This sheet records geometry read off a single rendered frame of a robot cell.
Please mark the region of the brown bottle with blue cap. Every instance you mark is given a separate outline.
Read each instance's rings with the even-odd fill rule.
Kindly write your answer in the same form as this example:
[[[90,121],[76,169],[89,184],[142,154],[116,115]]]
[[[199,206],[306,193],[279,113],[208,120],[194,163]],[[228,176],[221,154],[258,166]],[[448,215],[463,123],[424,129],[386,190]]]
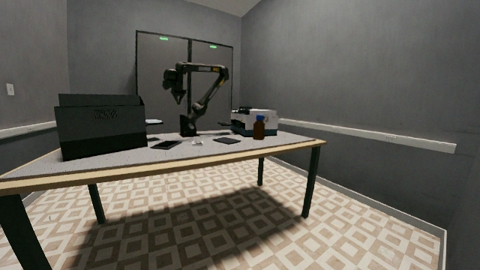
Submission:
[[[253,123],[253,139],[264,140],[265,124],[263,123],[263,115],[256,115],[256,121]]]

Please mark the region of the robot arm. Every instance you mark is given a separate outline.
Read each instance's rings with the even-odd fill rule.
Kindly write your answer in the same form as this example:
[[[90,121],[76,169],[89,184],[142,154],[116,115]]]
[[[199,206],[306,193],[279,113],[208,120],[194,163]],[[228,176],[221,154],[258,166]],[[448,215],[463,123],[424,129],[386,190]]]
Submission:
[[[205,93],[201,100],[198,100],[192,105],[193,112],[191,114],[185,115],[190,122],[194,124],[198,118],[203,116],[206,113],[208,102],[212,99],[217,90],[222,86],[222,84],[227,81],[229,77],[229,70],[223,65],[213,65],[213,64],[195,64],[189,62],[178,61],[175,64],[175,70],[166,69],[163,78],[163,88],[167,90],[169,88],[181,89],[181,84],[183,82],[183,74],[186,75],[188,72],[211,72],[219,73],[219,77],[216,79],[211,88]],[[187,64],[189,63],[189,64]],[[181,71],[181,72],[180,72]],[[199,114],[199,115],[198,115]]]

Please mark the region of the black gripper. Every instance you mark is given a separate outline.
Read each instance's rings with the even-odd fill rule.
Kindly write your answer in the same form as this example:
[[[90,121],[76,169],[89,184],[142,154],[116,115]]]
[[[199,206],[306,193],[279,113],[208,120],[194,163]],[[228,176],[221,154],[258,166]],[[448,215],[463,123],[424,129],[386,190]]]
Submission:
[[[187,90],[183,89],[183,82],[181,82],[181,89],[179,88],[173,89],[171,90],[171,94],[175,98],[177,105],[180,105],[182,98],[185,96],[184,94],[187,94]],[[179,100],[178,100],[178,96],[179,96]]]

